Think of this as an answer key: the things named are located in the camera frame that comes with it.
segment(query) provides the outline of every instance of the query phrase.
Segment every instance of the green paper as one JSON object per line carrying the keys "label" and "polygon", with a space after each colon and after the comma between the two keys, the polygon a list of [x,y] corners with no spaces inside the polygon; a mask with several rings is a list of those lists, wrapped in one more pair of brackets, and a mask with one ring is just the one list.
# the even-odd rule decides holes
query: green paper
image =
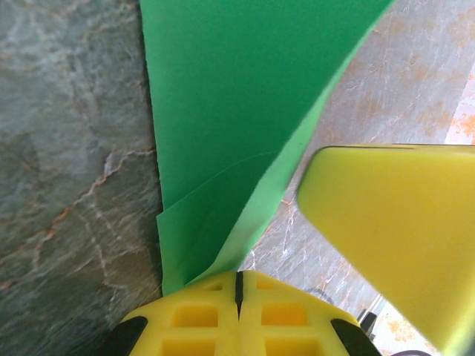
{"label": "green paper", "polygon": [[326,98],[389,3],[141,1],[163,294],[240,265]]}

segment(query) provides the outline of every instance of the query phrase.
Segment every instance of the gray marble wall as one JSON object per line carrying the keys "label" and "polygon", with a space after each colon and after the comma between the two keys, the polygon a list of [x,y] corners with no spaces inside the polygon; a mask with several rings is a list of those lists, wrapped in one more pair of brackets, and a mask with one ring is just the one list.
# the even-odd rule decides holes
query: gray marble wall
{"label": "gray marble wall", "polygon": [[137,1],[0,1],[0,354],[87,355],[160,296]]}
{"label": "gray marble wall", "polygon": [[[440,142],[474,61],[474,7],[397,1],[304,162],[323,144]],[[0,354],[89,355],[160,296],[147,86],[137,0],[0,0]],[[352,296],[374,290],[350,293],[360,277],[298,214],[283,203],[244,265],[360,309]]]}

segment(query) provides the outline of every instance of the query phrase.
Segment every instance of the black rubber piece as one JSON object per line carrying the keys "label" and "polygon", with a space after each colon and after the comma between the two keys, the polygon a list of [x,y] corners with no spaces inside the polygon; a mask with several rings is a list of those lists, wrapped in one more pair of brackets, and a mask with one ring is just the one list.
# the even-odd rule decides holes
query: black rubber piece
{"label": "black rubber piece", "polygon": [[472,344],[470,345],[464,356],[475,356],[475,337],[472,339]]}
{"label": "black rubber piece", "polygon": [[361,310],[361,313],[359,313],[358,317],[356,318],[358,322],[363,318],[364,313],[366,313],[366,309]]}
{"label": "black rubber piece", "polygon": [[349,356],[381,356],[362,328],[342,319],[331,323]]}
{"label": "black rubber piece", "polygon": [[112,332],[97,352],[98,356],[129,356],[135,344],[147,326],[146,317],[133,317],[120,323]]}
{"label": "black rubber piece", "polygon": [[366,336],[370,336],[373,332],[374,324],[376,323],[377,315],[369,312],[366,317],[364,317],[363,321],[361,322],[361,328],[363,329]]}
{"label": "black rubber piece", "polygon": [[395,354],[392,354],[391,356],[430,356],[430,354],[419,350],[407,350],[397,352]]}
{"label": "black rubber piece", "polygon": [[235,302],[237,306],[237,318],[240,317],[240,307],[243,305],[244,273],[239,271],[236,274]]}

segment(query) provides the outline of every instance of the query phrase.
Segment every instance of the yellow robot part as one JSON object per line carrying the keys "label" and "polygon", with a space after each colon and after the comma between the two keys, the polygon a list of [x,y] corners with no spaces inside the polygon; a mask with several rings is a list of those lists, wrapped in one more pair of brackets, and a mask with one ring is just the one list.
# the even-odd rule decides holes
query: yellow robot part
{"label": "yellow robot part", "polygon": [[353,316],[256,271],[219,274],[135,309],[99,354],[380,356]]}
{"label": "yellow robot part", "polygon": [[444,355],[475,334],[475,147],[321,149],[307,219]]}

